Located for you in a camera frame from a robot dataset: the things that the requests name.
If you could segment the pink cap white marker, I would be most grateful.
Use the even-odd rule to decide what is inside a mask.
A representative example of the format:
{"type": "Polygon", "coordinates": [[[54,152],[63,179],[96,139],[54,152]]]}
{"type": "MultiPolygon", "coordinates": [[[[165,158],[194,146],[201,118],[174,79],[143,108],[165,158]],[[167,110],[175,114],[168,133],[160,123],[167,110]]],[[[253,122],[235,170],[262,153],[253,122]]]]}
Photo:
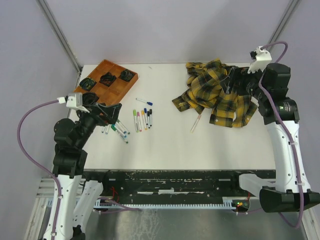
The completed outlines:
{"type": "Polygon", "coordinates": [[[193,126],[192,126],[192,128],[191,128],[191,130],[190,130],[190,133],[193,133],[193,132],[195,131],[195,129],[196,129],[196,127],[197,127],[197,125],[198,125],[201,117],[202,117],[201,114],[199,114],[199,115],[197,116],[197,118],[196,118],[196,120],[195,120],[195,122],[194,122],[194,124],[193,124],[193,126]]]}

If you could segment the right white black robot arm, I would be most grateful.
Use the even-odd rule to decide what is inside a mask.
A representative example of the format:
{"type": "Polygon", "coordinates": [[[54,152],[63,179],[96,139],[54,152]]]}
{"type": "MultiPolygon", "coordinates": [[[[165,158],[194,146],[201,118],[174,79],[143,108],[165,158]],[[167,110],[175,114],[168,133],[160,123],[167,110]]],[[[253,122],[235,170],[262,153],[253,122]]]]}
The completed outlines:
{"type": "Polygon", "coordinates": [[[226,94],[235,90],[258,101],[258,111],[269,133],[275,161],[275,182],[255,174],[242,174],[229,183],[236,196],[248,191],[259,198],[266,213],[299,212],[320,203],[320,194],[311,189],[306,177],[299,143],[299,110],[287,97],[290,67],[270,63],[250,73],[248,67],[228,66],[220,82],[226,94]]]}

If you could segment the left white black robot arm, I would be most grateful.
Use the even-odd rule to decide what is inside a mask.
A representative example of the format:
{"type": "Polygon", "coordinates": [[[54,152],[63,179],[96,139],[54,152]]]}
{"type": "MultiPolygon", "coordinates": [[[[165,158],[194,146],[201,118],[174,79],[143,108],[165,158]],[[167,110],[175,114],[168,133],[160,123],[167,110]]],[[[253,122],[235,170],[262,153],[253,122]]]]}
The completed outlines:
{"type": "Polygon", "coordinates": [[[43,239],[84,240],[86,225],[100,195],[106,195],[111,183],[94,178],[85,183],[79,200],[76,199],[87,152],[83,147],[97,126],[115,124],[122,104],[110,106],[93,103],[87,111],[78,111],[79,119],[64,118],[54,126],[55,156],[53,159],[54,196],[49,222],[43,239]]]}

